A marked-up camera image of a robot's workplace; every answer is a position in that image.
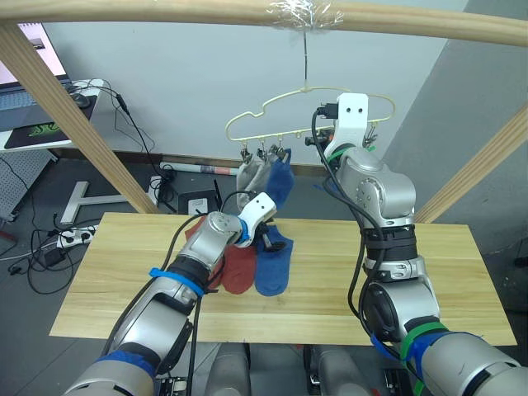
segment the mouse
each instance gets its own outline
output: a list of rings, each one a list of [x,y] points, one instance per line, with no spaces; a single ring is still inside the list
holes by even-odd
[[[80,93],[73,93],[70,96],[72,97],[73,101],[79,109],[86,109],[90,106],[90,99],[88,99],[84,95],[81,95]]]

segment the mouse pad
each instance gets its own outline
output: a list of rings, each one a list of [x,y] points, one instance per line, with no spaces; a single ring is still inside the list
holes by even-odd
[[[90,120],[93,108],[96,104],[97,96],[87,97],[90,99],[90,106],[86,109],[80,109],[82,113]],[[54,123],[23,126],[15,128],[4,146],[5,149],[15,149],[17,147],[31,146],[33,144],[44,144],[51,142],[60,142],[69,140],[69,137]]]

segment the keyboard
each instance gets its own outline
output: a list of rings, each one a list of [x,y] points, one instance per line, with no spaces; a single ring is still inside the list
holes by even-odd
[[[18,109],[19,107],[28,107],[35,104],[35,99],[26,91],[0,95],[0,110]]]

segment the red sock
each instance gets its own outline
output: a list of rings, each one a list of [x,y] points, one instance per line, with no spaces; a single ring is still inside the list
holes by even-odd
[[[198,223],[193,225],[190,229],[188,229],[185,232],[185,238],[187,238],[187,240],[189,240],[189,238],[192,236],[192,234],[194,234],[196,232],[196,230],[201,226],[201,224],[204,222],[204,220],[205,220],[205,216],[201,217],[200,220],[198,221]],[[214,268],[213,273],[209,276],[209,280],[211,280],[213,278],[213,276],[216,276],[216,273],[218,271],[220,271],[221,267],[222,267],[222,260],[220,260],[219,264]],[[209,288],[210,289],[216,289],[219,286],[220,281],[222,280],[222,276],[223,276],[223,274],[220,274],[220,275],[216,276],[216,278],[213,280],[213,282],[209,285]]]
[[[229,293],[240,295],[252,286],[255,279],[257,249],[254,246],[241,249],[231,245],[226,247],[224,255],[222,285]]]

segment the pegboard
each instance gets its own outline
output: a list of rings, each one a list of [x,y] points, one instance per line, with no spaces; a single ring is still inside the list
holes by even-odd
[[[48,150],[0,153],[0,158],[11,165],[13,171],[28,187],[35,182],[47,163],[55,159]],[[3,161],[0,161],[0,175],[0,219],[11,220],[12,212],[27,193],[27,189]]]

